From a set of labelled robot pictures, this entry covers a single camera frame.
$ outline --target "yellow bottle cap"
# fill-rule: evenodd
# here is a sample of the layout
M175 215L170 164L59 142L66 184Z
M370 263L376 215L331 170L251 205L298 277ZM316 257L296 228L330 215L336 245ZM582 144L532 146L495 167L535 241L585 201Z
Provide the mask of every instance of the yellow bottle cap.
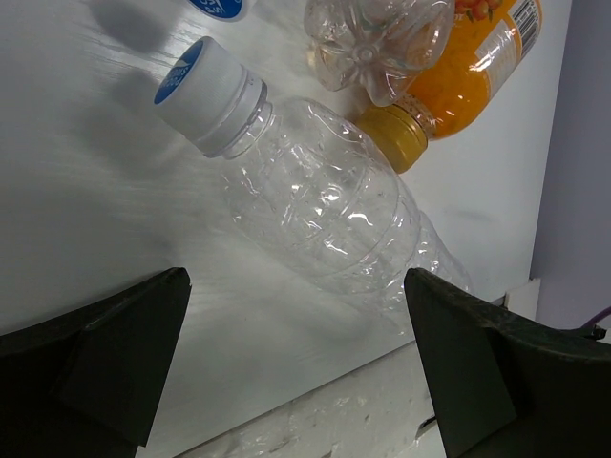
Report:
M406 172L429 146L420 124L401 108L371 106L356 121L397 174Z

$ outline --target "plastic bottle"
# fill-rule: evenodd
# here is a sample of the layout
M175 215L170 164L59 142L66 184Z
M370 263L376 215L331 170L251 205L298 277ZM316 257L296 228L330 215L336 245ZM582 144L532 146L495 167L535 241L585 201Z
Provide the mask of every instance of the plastic bottle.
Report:
M318 79L331 91L361 84L374 104L390 105L437 61L453 15L454 0L309 0Z
M204 37L155 97L158 114L205 156L229 159L225 194L246 235L361 306L402 301L410 265L468 287L462 267L432 226L421 224L410 192L366 135L312 100L272 106L266 96L257 75Z
M224 22L244 18L257 0L187 0L204 14Z
M372 106L357 121L398 174L422 155L429 139L475 121L532 49L542 22L539 0L457 0L456 12L437 64L394 105Z

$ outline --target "clear plastic bottle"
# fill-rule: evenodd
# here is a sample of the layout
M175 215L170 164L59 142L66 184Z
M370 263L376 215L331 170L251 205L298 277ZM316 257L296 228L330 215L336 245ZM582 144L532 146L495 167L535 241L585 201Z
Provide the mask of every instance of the clear plastic bottle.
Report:
M160 116L205 156L230 159L226 197L246 235L361 306L402 301L410 265L468 285L368 136L312 100L272 106L266 96L261 79L204 37L155 97Z
M454 0L309 0L304 25L321 83L361 84L385 107L439 59L453 17Z

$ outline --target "white bottle cap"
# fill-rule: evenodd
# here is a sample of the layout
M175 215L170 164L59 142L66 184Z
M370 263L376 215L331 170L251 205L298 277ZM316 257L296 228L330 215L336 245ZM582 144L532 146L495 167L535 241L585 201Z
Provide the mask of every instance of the white bottle cap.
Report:
M264 83L209 36L195 42L159 85L158 115L205 156L220 156L252 121Z
M244 18L257 0L189 0L191 5L210 17L223 22Z

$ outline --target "white wall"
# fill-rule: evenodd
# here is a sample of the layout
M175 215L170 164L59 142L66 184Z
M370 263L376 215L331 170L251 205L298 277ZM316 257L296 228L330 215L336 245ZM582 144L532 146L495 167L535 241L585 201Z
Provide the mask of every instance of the white wall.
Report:
M532 266L538 318L556 327L611 304L609 17L607 0L573 2Z

